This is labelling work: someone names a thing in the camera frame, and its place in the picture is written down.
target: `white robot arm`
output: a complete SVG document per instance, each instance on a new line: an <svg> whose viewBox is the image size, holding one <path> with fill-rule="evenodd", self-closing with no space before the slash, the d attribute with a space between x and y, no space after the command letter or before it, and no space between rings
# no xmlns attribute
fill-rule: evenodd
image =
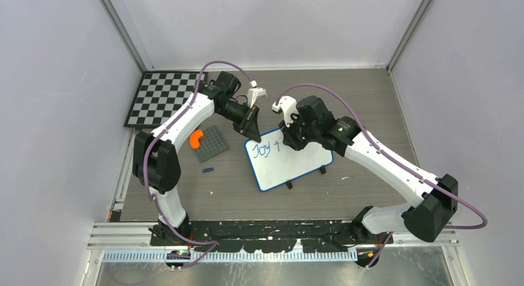
<svg viewBox="0 0 524 286"><path fill-rule="evenodd" d="M241 135L261 141L257 124L259 108L254 105L254 102L266 94L263 88L256 87L256 82L250 84L252 86L248 91L250 99L247 103L240 104L232 99L234 93L240 88L240 81L230 73L221 72L216 80L200 83L200 91L191 105L186 102L160 127L151 133L140 132L135 137L133 175L144 184L143 162L146 149L155 137L166 131L161 135L148 157L149 189L152 195L156 195L158 205L170 225L182 235L188 235L190 228L187 224L187 213L180 203L177 191L177 182L181 175L177 153L191 133L214 113L233 121L233 129ZM184 111L185 114L169 128L168 125ZM160 225L165 225L163 217L159 217L159 222ZM169 231L168 227L163 227L163 229L166 232Z"/></svg>
<svg viewBox="0 0 524 286"><path fill-rule="evenodd" d="M294 150L303 149L309 142L320 143L325 149L355 161L371 170L405 199L405 204L385 208L365 207L353 220L357 230L354 234L377 235L382 232L409 231L426 242L433 242L457 210L456 201L434 190L423 180L418 180L377 151L368 141L364 130L351 118L335 119L322 99L309 96L299 102L290 96L283 96L273 104L273 111L283 113L279 127L284 134L283 143ZM370 132L371 139L381 145L407 168L421 174L424 179L458 193L458 183L450 175L441 179L421 170L380 143Z"/></svg>

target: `checkerboard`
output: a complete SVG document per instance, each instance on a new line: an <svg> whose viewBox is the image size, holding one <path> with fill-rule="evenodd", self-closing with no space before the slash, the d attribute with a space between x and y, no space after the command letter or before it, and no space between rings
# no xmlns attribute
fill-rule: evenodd
<svg viewBox="0 0 524 286"><path fill-rule="evenodd" d="M156 128L189 99L198 72L144 72L124 127ZM207 80L204 73L202 80Z"/></svg>

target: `gray lego baseplate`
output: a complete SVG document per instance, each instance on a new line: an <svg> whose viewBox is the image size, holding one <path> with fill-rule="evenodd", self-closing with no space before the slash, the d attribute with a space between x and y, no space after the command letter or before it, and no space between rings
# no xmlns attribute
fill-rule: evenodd
<svg viewBox="0 0 524 286"><path fill-rule="evenodd" d="M229 144L216 125L208 127L202 132L204 137L200 139L200 147L195 149L198 162L205 162L229 149Z"/></svg>

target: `gray floor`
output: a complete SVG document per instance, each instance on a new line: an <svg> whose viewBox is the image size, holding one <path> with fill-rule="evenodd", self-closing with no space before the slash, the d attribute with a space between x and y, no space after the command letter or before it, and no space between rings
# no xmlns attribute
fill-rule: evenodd
<svg viewBox="0 0 524 286"><path fill-rule="evenodd" d="M246 92L247 79L235 74L243 83L240 92ZM210 73L211 79L216 75ZM319 83L342 95L378 140L414 162L395 93L384 69L253 71L250 75L268 92L268 98L257 103L261 108L258 122L261 133L276 128L282 119L271 111L271 103L282 90L298 82ZM349 116L336 99L323 91L297 88L290 95L297 100L308 95L319 96L336 117ZM230 150L202 164L188 143L179 153L180 200L191 219L351 219L367 205L404 202L373 173L338 156L325 175L314 172L297 179L291 190L283 186L260 192L243 148L246 138L234 132L232 123L221 116L207 119L202 128L211 125L220 128ZM202 174L206 167L213 167L214 171ZM144 187L135 177L129 184L121 220L155 221L157 213Z"/></svg>

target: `whiteboard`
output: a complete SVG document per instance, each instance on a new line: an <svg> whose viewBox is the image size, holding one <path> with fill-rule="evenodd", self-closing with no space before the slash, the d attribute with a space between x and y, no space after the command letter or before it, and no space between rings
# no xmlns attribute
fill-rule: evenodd
<svg viewBox="0 0 524 286"><path fill-rule="evenodd" d="M295 151L282 143L282 132L262 134L262 142L247 140L245 151L260 191L268 191L333 162L333 153L319 143L309 143Z"/></svg>

